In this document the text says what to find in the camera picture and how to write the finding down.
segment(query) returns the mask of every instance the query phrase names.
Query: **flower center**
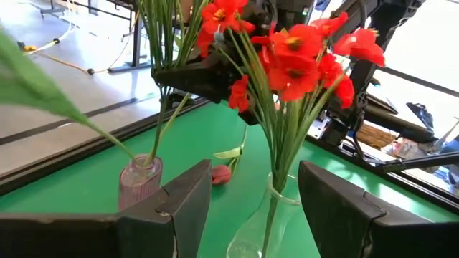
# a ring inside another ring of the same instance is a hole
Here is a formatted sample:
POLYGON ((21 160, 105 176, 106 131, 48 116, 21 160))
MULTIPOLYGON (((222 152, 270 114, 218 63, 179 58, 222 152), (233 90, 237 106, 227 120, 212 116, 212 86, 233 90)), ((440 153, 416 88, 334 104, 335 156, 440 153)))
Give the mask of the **flower center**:
POLYGON ((298 78, 301 78, 301 77, 304 76, 304 72, 303 72, 303 71, 295 70, 295 69, 290 69, 290 70, 288 70, 288 74, 289 74, 290 77, 292 77, 293 79, 298 79, 298 78))
POLYGON ((289 37, 285 43, 287 44, 288 49, 292 51, 298 51, 303 44, 300 38, 289 37))
POLYGON ((214 13, 214 20, 215 21, 219 21, 219 22, 224 20, 224 11, 223 11, 223 9, 218 9, 218 11, 216 11, 214 13))

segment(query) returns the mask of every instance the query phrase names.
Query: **clear glass vase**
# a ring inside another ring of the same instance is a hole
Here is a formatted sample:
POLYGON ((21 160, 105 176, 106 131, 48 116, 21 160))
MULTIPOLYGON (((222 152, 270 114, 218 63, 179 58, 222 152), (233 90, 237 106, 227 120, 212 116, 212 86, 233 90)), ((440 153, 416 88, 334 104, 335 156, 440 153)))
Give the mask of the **clear glass vase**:
POLYGON ((285 228, 293 215, 300 210, 297 178, 288 175, 281 194, 274 189, 273 176, 270 173, 260 205, 232 239, 228 246, 227 258, 278 258, 285 228), (272 217, 271 227, 268 226, 269 216, 272 217), (266 239, 267 229, 270 233, 266 239))

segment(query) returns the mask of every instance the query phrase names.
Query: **pink glass vase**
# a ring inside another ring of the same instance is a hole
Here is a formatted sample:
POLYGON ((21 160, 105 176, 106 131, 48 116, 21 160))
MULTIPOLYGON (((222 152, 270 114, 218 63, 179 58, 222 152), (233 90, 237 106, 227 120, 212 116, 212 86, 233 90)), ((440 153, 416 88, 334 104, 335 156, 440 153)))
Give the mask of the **pink glass vase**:
POLYGON ((163 161, 155 157, 147 166, 139 166, 145 163, 146 158, 147 155, 136 156, 136 162, 131 160, 121 171, 118 195, 119 211, 137 204, 159 189, 163 174, 163 161))

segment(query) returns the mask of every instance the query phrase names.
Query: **wooden object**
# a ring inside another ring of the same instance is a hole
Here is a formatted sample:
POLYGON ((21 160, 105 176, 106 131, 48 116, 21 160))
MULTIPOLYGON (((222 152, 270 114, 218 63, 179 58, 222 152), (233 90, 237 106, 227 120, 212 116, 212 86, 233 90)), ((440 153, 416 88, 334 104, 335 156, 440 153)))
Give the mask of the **wooden object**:
POLYGON ((383 148, 397 138, 397 133, 365 121, 357 133, 357 140, 373 148, 383 148))

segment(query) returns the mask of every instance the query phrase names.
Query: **green leaf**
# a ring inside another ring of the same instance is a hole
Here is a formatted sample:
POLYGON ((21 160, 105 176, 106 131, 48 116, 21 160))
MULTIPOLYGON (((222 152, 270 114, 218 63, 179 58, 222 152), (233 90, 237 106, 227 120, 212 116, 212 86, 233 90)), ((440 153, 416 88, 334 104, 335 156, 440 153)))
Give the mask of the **green leaf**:
POLYGON ((234 158, 238 157, 242 154, 242 148, 241 146, 236 147, 232 150, 227 150, 219 153, 214 153, 215 158, 220 158, 220 159, 227 159, 227 158, 234 158))
POLYGON ((244 150, 244 145, 245 145, 245 140, 247 139, 247 131, 248 131, 249 126, 246 125, 244 129, 244 137, 242 138, 242 143, 238 147, 232 149, 232 150, 227 150, 219 153, 214 153, 215 158, 220 158, 220 159, 227 159, 227 158, 236 158, 242 155, 242 151, 244 150))
POLYGON ((0 104, 44 110, 85 125, 133 155, 112 135, 92 124, 35 63, 0 30, 0 104))
POLYGON ((241 158, 241 156, 238 156, 238 157, 235 157, 231 160, 231 162, 229 162, 229 169, 231 170, 231 174, 234 175, 235 172, 236 172, 236 169, 237 169, 237 164, 239 163, 239 159, 241 158))

